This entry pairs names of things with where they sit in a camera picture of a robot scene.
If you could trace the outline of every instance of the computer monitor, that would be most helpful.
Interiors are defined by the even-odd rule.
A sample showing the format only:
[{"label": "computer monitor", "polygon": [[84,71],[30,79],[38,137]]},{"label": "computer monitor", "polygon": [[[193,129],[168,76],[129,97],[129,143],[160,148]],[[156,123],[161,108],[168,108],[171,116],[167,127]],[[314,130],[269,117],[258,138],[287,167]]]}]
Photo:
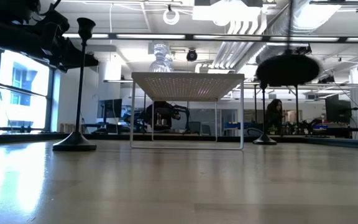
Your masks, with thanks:
[{"label": "computer monitor", "polygon": [[329,122],[350,123],[352,117],[351,102],[336,98],[326,98],[326,114]]},{"label": "computer monitor", "polygon": [[122,107],[122,99],[99,100],[98,118],[120,118],[121,107]]}]

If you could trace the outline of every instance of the black base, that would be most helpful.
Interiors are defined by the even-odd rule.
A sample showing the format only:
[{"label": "black base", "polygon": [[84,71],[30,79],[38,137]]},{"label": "black base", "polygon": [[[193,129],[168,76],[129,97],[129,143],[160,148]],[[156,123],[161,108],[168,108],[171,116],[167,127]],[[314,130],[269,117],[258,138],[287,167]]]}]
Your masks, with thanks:
[{"label": "black base", "polygon": [[258,139],[254,141],[254,144],[267,144],[267,145],[275,145],[277,144],[276,141],[271,139],[269,136],[267,136],[266,133],[261,135]]},{"label": "black base", "polygon": [[54,151],[92,151],[96,150],[96,144],[89,142],[81,133],[73,132],[64,140],[53,144]]}]

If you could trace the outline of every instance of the table leg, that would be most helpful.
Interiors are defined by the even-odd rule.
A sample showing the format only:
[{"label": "table leg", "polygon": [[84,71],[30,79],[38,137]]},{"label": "table leg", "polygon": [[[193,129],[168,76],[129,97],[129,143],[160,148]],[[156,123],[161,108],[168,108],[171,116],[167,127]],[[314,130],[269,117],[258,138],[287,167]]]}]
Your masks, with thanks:
[{"label": "table leg", "polygon": [[244,81],[241,81],[241,91],[240,91],[240,149],[244,148]]},{"label": "table leg", "polygon": [[152,141],[154,141],[154,100],[152,99]]},{"label": "table leg", "polygon": [[135,89],[136,89],[136,82],[134,81],[132,84],[132,107],[131,107],[131,131],[130,131],[130,135],[129,135],[129,145],[130,147],[134,147],[133,146],[133,142],[134,142],[134,125],[135,125],[135,121],[134,121],[134,117],[135,117]]},{"label": "table leg", "polygon": [[215,101],[215,141],[218,142],[218,99]]}]

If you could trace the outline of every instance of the window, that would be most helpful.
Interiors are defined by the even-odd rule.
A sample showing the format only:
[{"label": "window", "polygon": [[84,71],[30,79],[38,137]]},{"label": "window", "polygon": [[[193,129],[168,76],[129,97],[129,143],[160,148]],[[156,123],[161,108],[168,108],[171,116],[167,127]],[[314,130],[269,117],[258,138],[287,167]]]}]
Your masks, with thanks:
[{"label": "window", "polygon": [[5,51],[0,67],[0,127],[44,128],[48,81],[48,67]]},{"label": "window", "polygon": [[49,68],[24,55],[5,51],[1,56],[0,83],[40,95],[48,93]]},{"label": "window", "polygon": [[[21,96],[29,99],[28,105],[20,104]],[[0,127],[44,128],[47,100],[13,90],[0,89]]]}]

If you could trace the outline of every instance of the woman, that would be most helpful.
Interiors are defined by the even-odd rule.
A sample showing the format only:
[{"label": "woman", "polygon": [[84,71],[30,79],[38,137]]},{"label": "woman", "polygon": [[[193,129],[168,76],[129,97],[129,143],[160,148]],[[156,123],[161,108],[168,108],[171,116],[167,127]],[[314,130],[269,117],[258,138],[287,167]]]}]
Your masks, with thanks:
[{"label": "woman", "polygon": [[283,123],[283,109],[281,100],[274,99],[271,103],[269,103],[269,105],[267,105],[266,121],[267,129],[274,125],[277,128],[277,131],[281,132]]}]

